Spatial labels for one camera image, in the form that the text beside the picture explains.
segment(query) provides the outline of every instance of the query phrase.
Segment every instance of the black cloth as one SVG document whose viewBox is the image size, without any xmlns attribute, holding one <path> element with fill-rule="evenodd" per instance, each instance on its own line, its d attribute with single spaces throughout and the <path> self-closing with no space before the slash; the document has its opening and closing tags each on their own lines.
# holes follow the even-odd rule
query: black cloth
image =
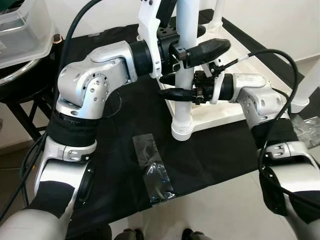
<svg viewBox="0 0 320 240">
<path fill-rule="evenodd" d="M 45 211 L 59 219 L 66 211 L 74 191 L 73 186 L 64 182 L 42 181 L 36 196 L 26 209 Z"/>
<path fill-rule="evenodd" d="M 212 10 L 202 11 L 199 23 L 208 23 L 212 14 Z M 137 28 L 138 25 L 129 25 L 106 30 L 99 36 L 77 37 L 72 40 L 67 61 L 82 61 L 92 50 L 107 44 L 123 40 L 131 43 L 136 40 Z M 123 100 L 121 111 L 101 121 L 98 127 L 92 194 L 85 207 L 74 212 L 68 236 L 80 235 L 151 207 L 134 136 L 153 134 L 178 196 L 257 169 L 255 141 L 245 121 L 195 132 L 189 140 L 179 142 L 171 135 L 172 117 L 166 102 L 158 97 L 158 90 L 157 81 L 149 76 L 119 89 Z M 116 111 L 118 104 L 117 94 L 112 94 L 104 116 Z"/>
</svg>

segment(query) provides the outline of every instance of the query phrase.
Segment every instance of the clear plastic bin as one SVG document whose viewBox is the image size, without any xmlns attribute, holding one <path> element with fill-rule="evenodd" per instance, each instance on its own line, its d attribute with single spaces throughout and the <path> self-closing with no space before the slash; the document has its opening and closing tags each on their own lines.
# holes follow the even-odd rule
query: clear plastic bin
<svg viewBox="0 0 320 240">
<path fill-rule="evenodd" d="M 44 0 L 25 0 L 18 10 L 0 15 L 0 69 L 47 56 L 54 33 Z"/>
</svg>

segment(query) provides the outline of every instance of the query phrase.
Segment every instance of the black cable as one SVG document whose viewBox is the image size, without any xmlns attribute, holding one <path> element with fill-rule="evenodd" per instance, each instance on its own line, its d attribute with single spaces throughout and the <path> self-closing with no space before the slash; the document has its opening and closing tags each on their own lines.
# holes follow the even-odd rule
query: black cable
<svg viewBox="0 0 320 240">
<path fill-rule="evenodd" d="M 276 89 L 276 88 L 272 88 L 272 90 L 276 91 L 277 93 L 281 94 L 282 96 L 285 97 L 286 101 L 289 100 L 289 96 L 288 94 L 286 94 L 284 91 L 281 91 L 279 89 Z M 292 119 L 292 110 L 291 110 L 291 104 L 289 105 L 288 107 L 288 114 L 289 114 L 289 117 Z"/>
<path fill-rule="evenodd" d="M 252 56 L 256 56 L 256 55 L 259 55 L 259 54 L 267 54 L 267 53 L 271 53 L 271 54 L 278 54 L 282 57 L 284 57 L 285 59 L 287 59 L 292 67 L 292 70 L 293 70 L 293 75 L 294 75 L 294 84 L 293 84 L 293 88 L 292 88 L 292 93 L 290 95 L 290 97 L 288 98 L 287 102 L 285 103 L 285 105 L 283 106 L 283 108 L 280 110 L 280 112 L 277 114 L 277 116 L 272 120 L 271 122 L 271 126 L 264 138 L 264 144 L 263 144 L 263 148 L 261 149 L 260 151 L 260 156 L 259 156 L 259 159 L 258 159 L 258 170 L 259 170 L 259 173 L 274 187 L 276 188 L 277 190 L 281 191 L 282 193 L 284 194 L 287 194 L 288 196 L 290 196 L 291 198 L 293 199 L 296 199 L 300 202 L 303 202 L 307 205 L 310 205 L 316 209 L 320 209 L 320 204 L 318 202 L 315 202 L 313 200 L 310 200 L 308 198 L 305 198 L 305 197 L 302 197 L 300 195 L 297 195 L 283 187 L 281 187 L 279 184 L 275 183 L 274 181 L 272 181 L 270 178 L 269 178 L 269 175 L 267 173 L 265 173 L 264 171 L 264 168 L 265 166 L 263 165 L 263 160 L 264 160 L 264 156 L 265 156 L 265 153 L 266 153 L 266 150 L 267 150 L 267 145 L 268 145 L 268 139 L 270 137 L 270 134 L 273 130 L 273 127 L 275 125 L 275 122 L 278 121 L 281 116 L 286 112 L 286 110 L 289 109 L 289 106 L 291 105 L 291 102 L 292 100 L 294 99 L 296 93 L 297 93 L 297 90 L 298 90 L 298 86 L 299 86 L 299 71 L 298 71 L 298 67 L 297 67 L 297 64 L 295 63 L 295 61 L 288 55 L 286 54 L 285 52 L 283 51 L 280 51 L 280 50 L 277 50 L 277 49 L 261 49 L 261 50 L 257 50 L 257 51 L 254 51 L 254 52 L 251 52 L 249 53 L 247 56 L 243 57 L 243 58 L 238 58 L 238 59 L 235 59 L 233 60 L 232 62 L 228 63 L 227 65 L 225 66 L 222 66 L 222 70 L 225 70 L 226 68 L 229 68 L 231 67 L 232 65 L 244 60 L 244 59 L 247 59 L 249 57 L 252 57 Z"/>
<path fill-rule="evenodd" d="M 24 174 L 25 174 L 25 171 L 26 171 L 26 164 L 28 162 L 28 159 L 31 155 L 31 153 L 33 152 L 33 150 L 35 149 L 36 146 L 39 145 L 40 141 L 43 139 L 44 135 L 42 135 L 41 137 L 39 137 L 34 143 L 33 145 L 31 146 L 31 148 L 29 149 L 29 151 L 27 152 L 27 154 L 25 155 L 22 163 L 21 163 L 21 167 L 20 167 L 20 170 L 19 170 L 19 176 L 20 176 L 20 179 L 22 180 Z M 27 194 L 27 189 L 26 189 L 26 183 L 24 183 L 22 185 L 22 197 L 23 197 L 23 203 L 24 203 L 24 207 L 26 208 L 27 206 L 29 206 L 29 200 L 28 200 L 28 194 Z"/>
<path fill-rule="evenodd" d="M 30 162 L 30 165 L 28 166 L 28 168 L 26 169 L 24 175 L 22 176 L 22 179 L 18 185 L 18 187 L 16 188 L 15 192 L 11 195 L 9 201 L 7 202 L 7 204 L 5 205 L 5 207 L 3 208 L 2 212 L 0 213 L 0 222 L 4 219 L 6 213 L 8 212 L 9 208 L 11 207 L 12 203 L 14 202 L 14 200 L 16 199 L 17 195 L 19 194 L 21 188 L 23 187 L 23 185 L 26 183 L 26 180 L 34 166 L 34 164 L 36 163 L 37 159 L 38 159 L 38 156 L 40 155 L 41 153 L 41 150 L 42 150 L 42 147 L 40 146 L 43 146 L 46 142 L 46 134 L 44 134 L 42 137 L 41 137 L 41 142 L 40 142 L 40 145 L 36 151 L 36 153 L 34 154 L 34 157 L 32 158 L 31 162 Z"/>
<path fill-rule="evenodd" d="M 78 25 L 78 23 L 80 22 L 81 18 L 86 14 L 86 12 L 91 9 L 94 5 L 96 5 L 97 3 L 101 2 L 102 0 L 91 0 L 90 2 L 88 2 L 79 12 L 78 14 L 75 16 L 74 20 L 71 23 L 71 26 L 68 30 L 68 33 L 65 37 L 64 43 L 63 43 L 63 48 L 62 48 L 62 52 L 61 52 L 61 59 L 60 59 L 60 64 L 59 64 L 59 68 L 58 68 L 58 78 L 59 78 L 59 74 L 62 71 L 62 69 L 66 66 L 66 62 L 67 62 L 67 56 L 68 56 L 68 51 L 70 48 L 70 44 L 71 44 L 71 39 L 72 36 L 76 30 L 76 27 Z M 59 97 L 59 90 L 58 88 L 55 88 L 54 90 L 54 101 L 53 101 L 53 108 L 52 111 L 55 111 L 56 109 L 56 104 L 57 104 L 57 100 Z"/>
<path fill-rule="evenodd" d="M 58 74 L 57 77 L 59 78 L 59 74 L 61 72 L 61 70 L 65 67 L 66 62 L 67 62 L 67 55 L 68 55 L 68 50 L 70 48 L 70 44 L 71 44 L 71 39 L 72 36 L 75 32 L 75 29 L 79 23 L 79 21 L 81 20 L 81 18 L 85 15 L 85 13 L 91 9 L 94 5 L 96 5 L 97 3 L 101 2 L 102 0 L 91 0 L 90 2 L 88 2 L 80 11 L 79 13 L 76 15 L 76 17 L 74 18 L 74 20 L 71 23 L 71 26 L 68 30 L 68 33 L 65 37 L 64 40 L 64 44 L 63 44 L 63 48 L 62 48 L 62 52 L 61 52 L 61 58 L 60 58 L 60 63 L 59 63 L 59 68 L 58 68 Z M 52 112 L 54 112 L 56 110 L 56 104 L 57 104 L 57 100 L 59 97 L 59 90 L 57 88 L 57 86 L 55 86 L 54 88 L 54 99 L 53 99 L 53 107 L 52 107 Z M 25 171 L 25 173 L 23 174 L 21 181 L 19 183 L 18 188 L 16 189 L 16 191 L 14 192 L 14 194 L 10 197 L 8 203 L 6 204 L 6 206 L 4 207 L 3 211 L 0 214 L 0 222 L 1 220 L 4 218 L 5 214 L 7 213 L 7 211 L 9 210 L 10 206 L 12 205 L 12 203 L 14 202 L 15 198 L 17 197 L 19 191 L 22 189 L 22 193 L 24 196 L 24 204 L 27 205 L 28 203 L 28 196 L 27 196 L 27 191 L 26 191 L 26 180 L 35 164 L 35 162 L 37 161 L 42 148 L 44 147 L 44 144 L 46 142 L 46 137 L 47 137 L 47 133 L 45 133 L 42 137 L 40 137 L 38 140 L 40 142 L 40 145 L 37 148 L 37 151 L 35 152 L 33 158 L 30 161 L 30 165 L 28 166 L 28 168 L 25 171 L 25 164 L 31 154 L 31 152 L 33 151 L 33 149 L 36 147 L 36 143 L 34 143 L 31 147 L 31 149 L 29 150 L 29 152 L 27 153 L 26 158 L 23 160 L 23 165 L 20 168 L 21 173 Z"/>
<path fill-rule="evenodd" d="M 118 97 L 119 97 L 119 107 L 118 107 L 118 109 L 114 113 L 110 114 L 109 116 L 102 117 L 101 120 L 110 119 L 110 118 L 114 117 L 115 115 L 117 115 L 120 112 L 121 107 L 122 107 L 122 97 L 120 95 L 119 90 L 116 90 L 116 93 L 118 94 Z"/>
</svg>

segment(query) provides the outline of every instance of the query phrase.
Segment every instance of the floor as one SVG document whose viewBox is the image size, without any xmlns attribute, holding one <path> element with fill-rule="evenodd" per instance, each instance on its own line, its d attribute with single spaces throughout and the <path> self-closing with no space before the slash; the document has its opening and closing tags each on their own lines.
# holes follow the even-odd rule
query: floor
<svg viewBox="0 0 320 240">
<path fill-rule="evenodd" d="M 19 182 L 18 170 L 27 149 L 0 155 L 0 206 Z M 320 146 L 310 152 L 320 162 Z M 35 171 L 27 183 L 32 197 Z M 23 208 L 19 195 L 8 215 Z M 110 224 L 116 236 L 127 228 L 140 228 L 146 240 L 180 240 L 185 228 L 204 232 L 212 240 L 296 240 L 283 217 L 271 213 L 263 202 L 258 172 L 234 178 L 187 196 L 156 205 Z"/>
</svg>

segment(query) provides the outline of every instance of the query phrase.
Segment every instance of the plastic bag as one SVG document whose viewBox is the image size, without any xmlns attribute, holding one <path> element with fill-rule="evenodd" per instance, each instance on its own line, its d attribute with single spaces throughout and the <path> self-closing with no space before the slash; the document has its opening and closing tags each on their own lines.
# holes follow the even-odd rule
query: plastic bag
<svg viewBox="0 0 320 240">
<path fill-rule="evenodd" d="M 153 135 L 134 136 L 133 143 L 151 204 L 155 205 L 174 199 L 176 194 Z"/>
<path fill-rule="evenodd" d="M 304 142 L 308 149 L 320 145 L 320 118 L 315 116 L 303 120 L 299 115 L 293 118 L 292 124 L 298 139 Z"/>
</svg>

